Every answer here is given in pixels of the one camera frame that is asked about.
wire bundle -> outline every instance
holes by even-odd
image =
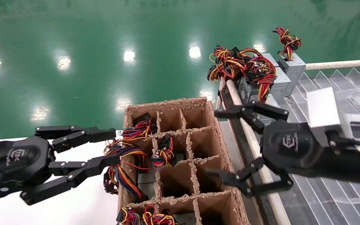
[[[163,213],[157,213],[155,207],[152,205],[145,207],[142,219],[140,219],[137,212],[131,208],[122,208],[116,221],[116,225],[179,225],[168,210]]]
[[[165,140],[158,147],[158,152],[154,153],[151,157],[152,166],[159,170],[165,165],[170,165],[173,159],[173,138],[165,137]]]
[[[216,56],[215,61],[211,59],[212,55]],[[247,64],[242,58],[234,57],[234,51],[220,45],[216,46],[214,52],[209,56],[209,60],[217,65],[212,66],[208,71],[208,81],[217,82],[227,78],[233,79],[237,74],[242,74],[247,69]]]
[[[280,42],[284,44],[283,51],[279,51],[278,53],[287,53],[287,60],[292,61],[293,60],[293,50],[297,50],[298,47],[302,45],[301,39],[299,39],[297,36],[290,35],[290,32],[287,30],[284,30],[283,27],[278,27],[273,30],[274,33],[278,33],[280,35]]]
[[[151,129],[151,118],[148,121],[141,121],[134,127],[123,129],[120,135],[123,136],[125,141],[138,141],[148,138],[148,135],[153,134]]]
[[[117,224],[116,225],[140,225],[140,215],[130,208],[122,208],[119,212],[118,217],[116,218]]]
[[[276,77],[276,68],[265,57],[254,57],[251,59],[251,62],[254,62],[251,72],[259,74],[259,77],[252,80],[259,85],[258,101],[266,102],[270,87]]]
[[[120,158],[128,155],[134,155],[139,163],[139,166],[122,161],[137,169],[148,171],[148,156],[144,151],[135,144],[128,143],[124,140],[114,140],[112,143],[107,144],[104,149],[104,154],[118,154]],[[135,185],[129,175],[123,170],[120,165],[112,165],[108,168],[104,175],[104,187],[107,193],[118,194],[118,187],[121,184],[128,192],[130,192],[136,202],[148,200],[148,197]]]
[[[247,53],[256,54],[257,57],[251,57]],[[212,55],[216,56],[215,61],[212,60]],[[250,82],[259,87],[258,101],[266,101],[276,77],[276,69],[259,51],[253,48],[238,50],[237,47],[228,50],[217,45],[209,60],[217,64],[207,73],[209,81],[234,80],[246,76]]]
[[[153,208],[153,213],[149,212],[148,208]],[[172,215],[157,213],[154,206],[147,205],[142,215],[141,225],[177,225],[177,222]]]

robotic arm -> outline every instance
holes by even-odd
[[[0,141],[0,198],[21,191],[20,197],[33,205],[80,185],[99,175],[103,168],[120,163],[117,154],[87,162],[56,162],[61,153],[88,142],[115,139],[114,129],[76,126],[37,127],[34,136],[21,141]],[[54,139],[49,144],[47,139]],[[46,182],[51,175],[61,176]]]
[[[275,121],[265,127],[256,118],[257,113],[274,118]],[[289,173],[360,183],[360,140],[347,138],[346,132],[340,128],[342,124],[315,126],[314,117],[311,115],[310,124],[288,123],[288,111],[256,101],[244,106],[235,106],[231,110],[215,111],[215,116],[243,118],[253,130],[262,135],[262,156],[250,162],[241,171],[233,174],[207,169],[209,174],[221,178],[224,185],[237,187],[249,198],[289,190],[293,185]],[[280,181],[250,187],[246,179],[264,165],[279,175]]]

white table surface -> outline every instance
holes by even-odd
[[[243,168],[237,144],[228,121],[220,122],[227,149],[235,170]],[[0,141],[17,141],[24,138]],[[105,142],[88,143],[56,154],[56,161],[87,161],[103,155]],[[118,196],[107,194],[103,174],[87,178],[70,191],[49,198],[32,206],[19,197],[20,192],[0,198],[0,225],[112,225],[116,224]],[[253,204],[244,199],[246,205]],[[252,224],[261,224],[254,207],[246,207]]]

cardboard box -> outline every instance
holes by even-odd
[[[187,225],[249,224],[241,192],[204,172],[206,167],[234,172],[212,103],[206,98],[183,98],[129,106],[124,127],[132,127],[133,120],[146,112],[156,120],[158,132],[136,144],[149,155],[157,151],[165,134],[170,134],[174,153],[183,154],[184,160],[174,167],[153,171],[155,182],[150,188],[155,193],[148,201],[135,203],[119,186],[119,208],[131,207],[142,215],[146,205],[154,205],[159,211],[169,209]],[[134,163],[134,158],[125,157],[123,161]],[[133,181],[139,180],[134,168],[124,163],[121,166]]]

green epoxy floor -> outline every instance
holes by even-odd
[[[275,54],[278,26],[307,63],[360,59],[358,0],[0,0],[0,138],[121,128],[128,104],[216,98],[216,44]]]

